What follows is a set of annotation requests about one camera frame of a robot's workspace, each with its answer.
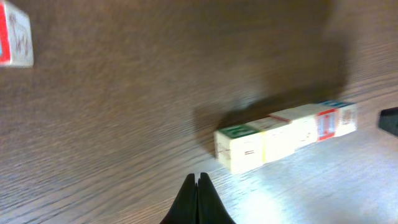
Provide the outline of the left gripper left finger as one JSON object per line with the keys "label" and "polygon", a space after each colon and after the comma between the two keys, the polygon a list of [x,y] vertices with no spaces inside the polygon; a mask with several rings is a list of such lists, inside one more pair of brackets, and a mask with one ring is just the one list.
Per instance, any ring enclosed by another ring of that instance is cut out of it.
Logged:
{"label": "left gripper left finger", "polygon": [[188,174],[160,224],[196,224],[197,183],[195,174]]}

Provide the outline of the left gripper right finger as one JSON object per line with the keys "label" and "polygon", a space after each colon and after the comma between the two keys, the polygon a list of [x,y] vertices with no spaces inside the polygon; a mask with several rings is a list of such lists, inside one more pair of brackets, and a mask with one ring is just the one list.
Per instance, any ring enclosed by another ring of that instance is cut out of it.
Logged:
{"label": "left gripper right finger", "polygon": [[197,190],[199,224],[235,224],[207,173],[200,174]]}

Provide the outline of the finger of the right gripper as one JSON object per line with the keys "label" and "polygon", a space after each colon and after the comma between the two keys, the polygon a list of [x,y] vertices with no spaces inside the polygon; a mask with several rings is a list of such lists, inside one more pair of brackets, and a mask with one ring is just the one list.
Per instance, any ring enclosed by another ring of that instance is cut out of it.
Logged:
{"label": "finger of the right gripper", "polygon": [[378,128],[398,137],[398,107],[381,110]]}

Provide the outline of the butterfly picture block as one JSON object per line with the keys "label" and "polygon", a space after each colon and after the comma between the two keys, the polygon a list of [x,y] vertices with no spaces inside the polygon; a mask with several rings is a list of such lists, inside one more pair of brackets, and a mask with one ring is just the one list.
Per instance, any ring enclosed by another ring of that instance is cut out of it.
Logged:
{"label": "butterfly picture block", "polygon": [[232,174],[241,174],[264,163],[263,135],[246,124],[218,129],[214,132],[215,157]]}

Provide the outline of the red bottom picture block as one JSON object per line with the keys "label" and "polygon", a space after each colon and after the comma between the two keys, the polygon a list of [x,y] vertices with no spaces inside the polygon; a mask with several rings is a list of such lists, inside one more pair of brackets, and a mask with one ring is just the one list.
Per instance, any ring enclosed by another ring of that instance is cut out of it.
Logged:
{"label": "red bottom picture block", "polygon": [[358,107],[355,103],[347,101],[329,100],[322,101],[321,105],[337,109],[337,125],[335,137],[352,133],[358,128]]}

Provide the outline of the red letter A block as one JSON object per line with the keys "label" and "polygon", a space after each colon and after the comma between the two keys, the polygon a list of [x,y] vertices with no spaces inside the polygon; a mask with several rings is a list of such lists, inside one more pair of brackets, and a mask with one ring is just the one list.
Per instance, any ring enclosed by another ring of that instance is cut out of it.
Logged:
{"label": "red letter A block", "polygon": [[1,1],[1,66],[32,67],[34,51],[28,14]]}

